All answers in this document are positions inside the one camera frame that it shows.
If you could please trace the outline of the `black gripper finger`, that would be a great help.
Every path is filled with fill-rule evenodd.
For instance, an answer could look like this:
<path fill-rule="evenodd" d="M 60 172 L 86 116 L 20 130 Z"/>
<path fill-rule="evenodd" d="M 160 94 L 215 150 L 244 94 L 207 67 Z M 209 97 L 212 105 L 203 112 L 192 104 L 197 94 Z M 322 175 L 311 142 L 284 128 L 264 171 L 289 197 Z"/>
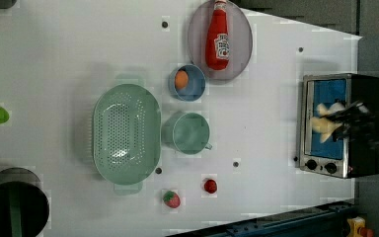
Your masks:
<path fill-rule="evenodd" d="M 350 132 L 347 128 L 337 128 L 333 133 L 332 133 L 332 140 L 333 142 L 336 142 L 338 140 L 342 140 L 345 138 L 349 138 Z"/>
<path fill-rule="evenodd" d="M 329 120 L 354 120 L 362 115 L 362 102 L 356 101 L 348 106 L 344 106 L 340 102 L 336 102 L 330 106 L 325 118 Z"/>

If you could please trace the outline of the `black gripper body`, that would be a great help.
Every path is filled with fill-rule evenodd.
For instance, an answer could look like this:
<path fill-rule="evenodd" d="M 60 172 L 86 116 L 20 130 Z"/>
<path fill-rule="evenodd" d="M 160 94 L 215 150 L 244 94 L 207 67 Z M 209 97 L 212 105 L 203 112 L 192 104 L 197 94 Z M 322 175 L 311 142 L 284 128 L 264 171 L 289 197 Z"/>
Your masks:
<path fill-rule="evenodd" d="M 344 126 L 349 130 L 350 140 L 359 140 L 367 144 L 379 144 L 379 111 L 361 115 L 348 120 Z"/>

